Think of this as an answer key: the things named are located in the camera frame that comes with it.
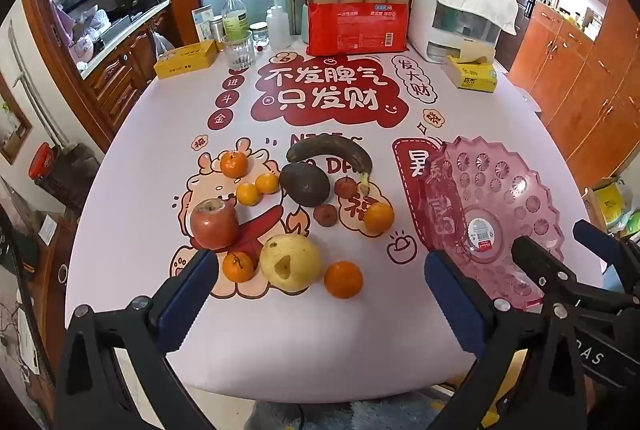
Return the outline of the large orange front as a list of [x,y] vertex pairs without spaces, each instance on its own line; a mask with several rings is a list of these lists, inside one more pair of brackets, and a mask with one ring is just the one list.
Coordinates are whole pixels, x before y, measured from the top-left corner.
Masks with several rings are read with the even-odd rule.
[[323,283],[328,293],[334,298],[349,299],[360,293],[363,287],[363,276],[355,263],[338,261],[328,266]]

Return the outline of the red apple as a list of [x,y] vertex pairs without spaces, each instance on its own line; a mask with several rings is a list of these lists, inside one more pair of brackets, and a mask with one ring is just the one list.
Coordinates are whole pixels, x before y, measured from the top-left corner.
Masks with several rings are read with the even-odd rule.
[[229,201],[209,198],[196,205],[190,227],[198,246],[210,250],[230,247],[240,235],[238,215]]

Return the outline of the red date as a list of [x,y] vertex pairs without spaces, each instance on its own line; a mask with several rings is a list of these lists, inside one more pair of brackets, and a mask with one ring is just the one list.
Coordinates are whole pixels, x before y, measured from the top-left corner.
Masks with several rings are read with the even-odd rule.
[[334,183],[334,193],[339,198],[352,198],[358,193],[358,183],[349,177],[337,179]]
[[337,209],[331,204],[318,205],[314,207],[314,220],[322,227],[333,227],[338,220]]

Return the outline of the yellow pear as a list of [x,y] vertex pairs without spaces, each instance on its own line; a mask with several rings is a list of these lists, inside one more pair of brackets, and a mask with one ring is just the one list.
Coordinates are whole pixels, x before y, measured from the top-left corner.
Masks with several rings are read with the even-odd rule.
[[323,274],[320,248],[309,238],[298,234],[270,237],[259,255],[262,275],[274,287],[297,294]]

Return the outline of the small yellow orange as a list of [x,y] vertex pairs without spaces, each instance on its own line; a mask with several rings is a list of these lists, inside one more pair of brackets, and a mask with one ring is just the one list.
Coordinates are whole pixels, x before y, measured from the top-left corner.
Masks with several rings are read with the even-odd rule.
[[279,190],[279,176],[272,172],[262,173],[256,178],[255,187],[262,194],[274,194]]
[[245,206],[255,206],[262,200],[262,192],[254,183],[244,182],[236,188],[236,199]]

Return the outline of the overripe brown banana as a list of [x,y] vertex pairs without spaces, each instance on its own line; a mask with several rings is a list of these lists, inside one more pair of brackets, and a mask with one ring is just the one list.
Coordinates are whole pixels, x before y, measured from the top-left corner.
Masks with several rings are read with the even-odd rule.
[[321,155],[332,155],[348,161],[352,170],[360,175],[361,194],[369,195],[370,176],[373,168],[372,159],[369,153],[355,141],[329,133],[314,135],[292,145],[286,152],[286,159],[289,163],[299,163]]

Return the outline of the dark avocado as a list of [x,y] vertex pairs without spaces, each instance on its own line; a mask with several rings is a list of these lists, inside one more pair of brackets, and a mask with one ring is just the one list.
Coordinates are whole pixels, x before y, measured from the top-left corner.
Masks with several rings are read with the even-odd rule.
[[316,207],[331,192],[328,176],[317,166],[304,161],[285,165],[280,172],[280,186],[298,205]]

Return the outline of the cardboard box on floor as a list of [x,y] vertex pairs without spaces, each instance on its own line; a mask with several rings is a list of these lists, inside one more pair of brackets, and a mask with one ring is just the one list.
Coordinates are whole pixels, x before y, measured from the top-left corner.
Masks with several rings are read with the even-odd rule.
[[606,178],[587,187],[582,200],[590,222],[609,235],[639,232],[639,198],[622,178]]

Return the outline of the pink plastic fruit tray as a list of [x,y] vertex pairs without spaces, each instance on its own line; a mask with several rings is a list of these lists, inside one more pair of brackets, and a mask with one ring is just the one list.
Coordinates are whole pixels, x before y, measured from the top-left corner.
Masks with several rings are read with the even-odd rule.
[[513,261],[514,239],[529,236],[562,260],[564,235],[551,192],[520,154],[499,142],[459,137],[427,157],[419,185],[420,224],[489,298],[529,310],[542,291]]

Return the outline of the wooden cabinet right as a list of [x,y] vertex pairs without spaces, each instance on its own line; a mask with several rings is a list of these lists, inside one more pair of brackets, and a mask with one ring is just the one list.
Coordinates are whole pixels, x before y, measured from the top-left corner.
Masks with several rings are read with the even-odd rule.
[[627,0],[608,0],[595,39],[537,2],[508,77],[537,102],[581,190],[639,153],[639,19]]

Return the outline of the yellow tissue box right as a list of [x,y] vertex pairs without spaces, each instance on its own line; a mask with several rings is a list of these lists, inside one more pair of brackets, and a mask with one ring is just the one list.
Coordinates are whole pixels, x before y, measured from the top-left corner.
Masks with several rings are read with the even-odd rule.
[[442,70],[458,89],[473,90],[492,94],[498,85],[494,65],[484,59],[461,62],[453,56],[446,57]]

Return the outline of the red paper cup package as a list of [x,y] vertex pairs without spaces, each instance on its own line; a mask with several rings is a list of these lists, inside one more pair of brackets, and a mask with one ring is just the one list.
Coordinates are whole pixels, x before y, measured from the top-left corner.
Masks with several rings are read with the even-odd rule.
[[308,0],[312,56],[402,52],[410,0]]

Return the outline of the kitchen counter cabinet left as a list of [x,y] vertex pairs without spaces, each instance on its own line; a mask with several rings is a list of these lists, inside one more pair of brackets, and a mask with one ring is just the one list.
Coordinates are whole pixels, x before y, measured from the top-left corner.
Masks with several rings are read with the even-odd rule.
[[22,0],[35,44],[58,91],[100,150],[111,145],[120,126],[155,78],[153,35],[179,35],[171,3],[164,0],[132,22],[125,21],[104,42],[84,70],[56,31],[49,0]]

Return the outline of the white squeeze bottle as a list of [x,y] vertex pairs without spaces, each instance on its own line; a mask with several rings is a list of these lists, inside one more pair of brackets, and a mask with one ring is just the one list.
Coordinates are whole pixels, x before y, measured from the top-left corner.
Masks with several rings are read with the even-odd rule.
[[267,10],[266,22],[270,47],[273,51],[284,50],[292,44],[288,13],[281,6],[272,6]]

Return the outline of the clear plastic bottle green label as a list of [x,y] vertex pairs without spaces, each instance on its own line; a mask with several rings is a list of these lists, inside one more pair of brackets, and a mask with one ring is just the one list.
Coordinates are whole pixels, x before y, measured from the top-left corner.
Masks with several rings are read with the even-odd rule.
[[248,34],[246,5],[242,0],[226,0],[222,7],[224,34],[232,42],[242,40]]

